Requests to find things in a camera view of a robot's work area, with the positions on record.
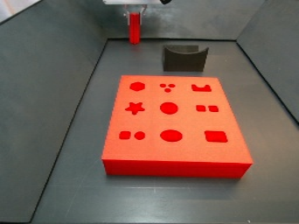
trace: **black object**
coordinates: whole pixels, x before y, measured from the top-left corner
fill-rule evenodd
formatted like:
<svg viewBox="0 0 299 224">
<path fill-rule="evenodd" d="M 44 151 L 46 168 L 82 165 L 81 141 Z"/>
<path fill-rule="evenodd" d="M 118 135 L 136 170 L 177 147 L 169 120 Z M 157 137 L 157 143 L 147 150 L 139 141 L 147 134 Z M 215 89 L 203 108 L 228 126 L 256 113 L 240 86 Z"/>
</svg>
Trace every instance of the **black object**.
<svg viewBox="0 0 299 224">
<path fill-rule="evenodd" d="M 168 4 L 172 0 L 160 0 L 161 4 Z"/>
<path fill-rule="evenodd" d="M 197 45 L 165 45 L 163 70 L 165 72 L 201 72 L 209 48 L 199 52 Z"/>
</svg>

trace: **star cutout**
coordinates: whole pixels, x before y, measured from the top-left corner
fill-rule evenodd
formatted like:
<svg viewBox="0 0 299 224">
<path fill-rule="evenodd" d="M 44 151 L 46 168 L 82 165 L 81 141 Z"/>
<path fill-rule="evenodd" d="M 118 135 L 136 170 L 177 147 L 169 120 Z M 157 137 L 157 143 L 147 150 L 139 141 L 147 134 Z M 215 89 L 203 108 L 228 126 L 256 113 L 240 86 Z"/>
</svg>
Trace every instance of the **star cutout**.
<svg viewBox="0 0 299 224">
<path fill-rule="evenodd" d="M 136 115 L 139 111 L 145 111 L 145 109 L 141 106 L 143 106 L 141 102 L 139 103 L 129 102 L 129 107 L 125 109 L 125 111 L 132 111 L 132 115 Z"/>
</svg>

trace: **gray wall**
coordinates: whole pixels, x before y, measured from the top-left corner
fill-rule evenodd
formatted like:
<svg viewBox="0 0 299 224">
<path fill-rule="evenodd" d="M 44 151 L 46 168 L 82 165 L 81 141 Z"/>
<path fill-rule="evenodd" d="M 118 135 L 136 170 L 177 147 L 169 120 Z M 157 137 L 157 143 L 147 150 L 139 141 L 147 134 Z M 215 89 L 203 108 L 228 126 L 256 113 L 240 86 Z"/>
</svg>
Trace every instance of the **gray wall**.
<svg viewBox="0 0 299 224">
<path fill-rule="evenodd" d="M 121 5 L 93 8 L 106 35 L 126 37 Z M 143 38 L 232 39 L 244 29 L 264 0 L 172 0 L 167 5 L 148 5 L 141 26 Z M 140 7 L 128 7 L 140 11 Z"/>
<path fill-rule="evenodd" d="M 106 42 L 89 2 L 41 1 L 0 26 L 0 221 L 32 218 Z"/>
<path fill-rule="evenodd" d="M 299 122 L 299 1 L 268 0 L 237 43 Z"/>
</svg>

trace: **red cylinder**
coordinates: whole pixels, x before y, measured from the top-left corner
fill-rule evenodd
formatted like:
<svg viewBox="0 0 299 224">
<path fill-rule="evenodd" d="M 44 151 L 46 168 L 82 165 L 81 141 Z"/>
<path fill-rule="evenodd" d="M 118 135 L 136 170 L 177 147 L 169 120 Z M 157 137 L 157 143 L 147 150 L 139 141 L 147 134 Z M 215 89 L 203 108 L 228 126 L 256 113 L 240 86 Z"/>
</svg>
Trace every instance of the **red cylinder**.
<svg viewBox="0 0 299 224">
<path fill-rule="evenodd" d="M 129 13 L 129 43 L 136 45 L 140 42 L 140 13 Z"/>
</svg>

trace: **red shape sorter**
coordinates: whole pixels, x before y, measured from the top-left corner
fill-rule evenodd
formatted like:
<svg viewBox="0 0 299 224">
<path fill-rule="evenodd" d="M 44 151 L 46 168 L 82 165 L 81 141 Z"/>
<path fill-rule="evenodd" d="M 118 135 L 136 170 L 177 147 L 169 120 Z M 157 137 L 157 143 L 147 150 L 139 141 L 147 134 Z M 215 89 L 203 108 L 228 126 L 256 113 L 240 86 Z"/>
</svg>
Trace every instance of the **red shape sorter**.
<svg viewBox="0 0 299 224">
<path fill-rule="evenodd" d="M 124 75 L 101 160 L 108 175 L 241 178 L 252 159 L 219 79 Z"/>
</svg>

